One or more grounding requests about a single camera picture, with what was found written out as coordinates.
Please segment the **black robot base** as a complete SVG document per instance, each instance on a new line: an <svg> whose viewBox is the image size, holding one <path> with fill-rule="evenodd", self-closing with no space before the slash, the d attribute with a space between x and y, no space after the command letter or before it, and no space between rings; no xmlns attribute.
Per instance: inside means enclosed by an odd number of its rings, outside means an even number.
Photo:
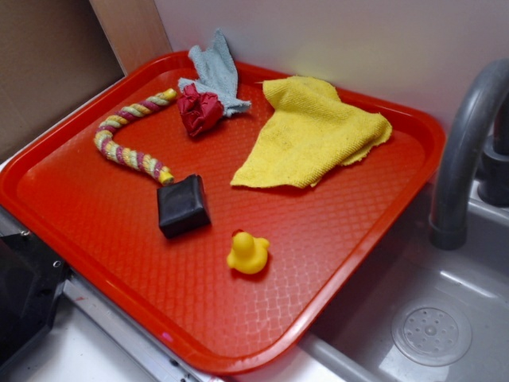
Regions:
<svg viewBox="0 0 509 382"><path fill-rule="evenodd" d="M1 238L1 370L51 330L67 263L38 236Z"/></svg>

